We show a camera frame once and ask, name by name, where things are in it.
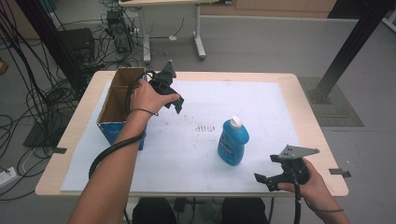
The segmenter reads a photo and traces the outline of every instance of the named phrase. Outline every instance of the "white bottle cap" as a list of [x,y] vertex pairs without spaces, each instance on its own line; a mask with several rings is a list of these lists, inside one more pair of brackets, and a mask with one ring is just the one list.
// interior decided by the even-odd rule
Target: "white bottle cap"
[[238,116],[234,115],[231,118],[231,127],[235,128],[235,129],[241,128],[242,127],[242,120]]

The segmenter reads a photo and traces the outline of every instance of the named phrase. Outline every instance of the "blue bottle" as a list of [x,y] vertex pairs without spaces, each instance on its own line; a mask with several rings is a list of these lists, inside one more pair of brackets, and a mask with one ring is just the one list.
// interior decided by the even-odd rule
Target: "blue bottle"
[[219,140],[220,157],[232,166],[239,164],[244,157],[245,144],[248,142],[248,131],[242,120],[233,116],[223,124],[223,132]]

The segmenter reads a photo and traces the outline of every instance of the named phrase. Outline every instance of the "white paper sheet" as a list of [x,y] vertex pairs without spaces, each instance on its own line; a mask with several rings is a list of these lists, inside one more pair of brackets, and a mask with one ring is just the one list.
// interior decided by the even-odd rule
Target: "white paper sheet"
[[[270,155],[286,145],[299,146],[277,83],[179,81],[172,87],[185,102],[180,114],[171,106],[148,123],[145,146],[138,152],[132,192],[255,193],[268,191],[254,173],[283,171]],[[81,191],[94,158],[109,144],[96,120],[106,98],[102,94],[78,143],[62,190]],[[222,124],[239,116],[250,135],[245,156],[228,165],[217,152]]]

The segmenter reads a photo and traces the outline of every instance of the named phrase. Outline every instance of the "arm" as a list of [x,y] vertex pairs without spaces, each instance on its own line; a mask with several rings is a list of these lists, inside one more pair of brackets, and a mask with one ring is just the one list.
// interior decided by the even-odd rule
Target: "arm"
[[[340,210],[340,206],[330,194],[322,176],[318,173],[312,163],[305,159],[304,162],[311,177],[306,184],[300,186],[302,196],[310,203],[315,214],[325,223],[348,224],[349,220],[344,212],[329,212]],[[277,186],[280,189],[294,192],[294,186],[292,184],[279,183]]]
[[[178,99],[178,94],[159,95],[143,79],[134,90],[132,108],[157,113],[161,107]],[[150,113],[134,110],[115,143],[141,134],[151,117]],[[69,223],[120,223],[122,211],[134,174],[139,142],[123,147],[102,160],[82,191]]]

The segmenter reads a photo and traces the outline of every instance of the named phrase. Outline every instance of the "wooden table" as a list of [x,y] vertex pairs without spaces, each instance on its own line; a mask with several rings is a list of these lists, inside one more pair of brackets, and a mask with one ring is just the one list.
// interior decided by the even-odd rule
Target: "wooden table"
[[[84,133],[88,120],[96,107],[104,86],[115,75],[114,71],[97,72],[85,91],[78,108],[70,120],[58,147],[67,148],[64,154],[53,154],[47,169],[39,180],[35,192],[38,195],[79,195],[80,192],[61,191],[64,177],[72,160],[75,148]],[[323,176],[333,196],[346,196],[348,189],[341,175],[331,175],[330,168],[337,168],[332,152],[318,126],[317,120],[307,102],[303,89],[295,75],[265,73],[212,73],[212,72],[177,72],[177,80],[211,80],[211,81],[249,81],[276,82],[282,90],[295,132],[302,147],[319,148],[320,153],[309,156],[309,160]]]
[[193,37],[195,40],[195,45],[198,49],[198,55],[201,59],[204,59],[205,49],[204,45],[202,44],[201,40],[201,7],[200,4],[202,3],[214,3],[218,0],[133,0],[127,2],[121,2],[121,7],[134,7],[137,9],[137,13],[139,15],[140,20],[140,29],[143,36],[143,60],[145,63],[150,63],[151,56],[150,56],[150,47],[149,47],[149,35],[146,32],[145,27],[145,14],[143,7],[148,6],[161,6],[161,5],[186,5],[186,4],[195,4],[195,31],[193,32]]

